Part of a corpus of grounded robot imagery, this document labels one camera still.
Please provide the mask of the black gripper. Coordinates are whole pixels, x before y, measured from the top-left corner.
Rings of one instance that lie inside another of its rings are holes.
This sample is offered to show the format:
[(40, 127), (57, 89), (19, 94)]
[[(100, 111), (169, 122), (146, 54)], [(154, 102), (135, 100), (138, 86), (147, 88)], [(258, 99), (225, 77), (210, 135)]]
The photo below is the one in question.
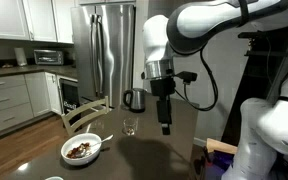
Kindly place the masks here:
[[(172, 78), (152, 80), (150, 82), (153, 96), (166, 97), (175, 93), (175, 81)], [(171, 104), (168, 98), (161, 98), (156, 102), (158, 121), (161, 124), (162, 134), (170, 134)]]

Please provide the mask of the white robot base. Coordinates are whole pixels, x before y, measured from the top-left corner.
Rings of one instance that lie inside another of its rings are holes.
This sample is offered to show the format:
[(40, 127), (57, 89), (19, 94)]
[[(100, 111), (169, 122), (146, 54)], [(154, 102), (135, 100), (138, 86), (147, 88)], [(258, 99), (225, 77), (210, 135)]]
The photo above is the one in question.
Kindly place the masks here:
[(288, 79), (277, 102), (250, 98), (241, 105), (240, 141), (222, 180), (268, 180), (277, 154), (288, 155)]

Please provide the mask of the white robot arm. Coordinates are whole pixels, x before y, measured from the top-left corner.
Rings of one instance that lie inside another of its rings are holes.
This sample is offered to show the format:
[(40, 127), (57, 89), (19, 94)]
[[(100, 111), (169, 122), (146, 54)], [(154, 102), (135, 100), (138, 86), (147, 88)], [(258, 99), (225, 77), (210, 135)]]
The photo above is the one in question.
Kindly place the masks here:
[(262, 31), (288, 26), (288, 0), (212, 0), (178, 7), (170, 16), (155, 15), (143, 25), (145, 78), (160, 98), (159, 122), (170, 133), (170, 105), (166, 98), (175, 92), (173, 57), (203, 51), (216, 34), (248, 22)]

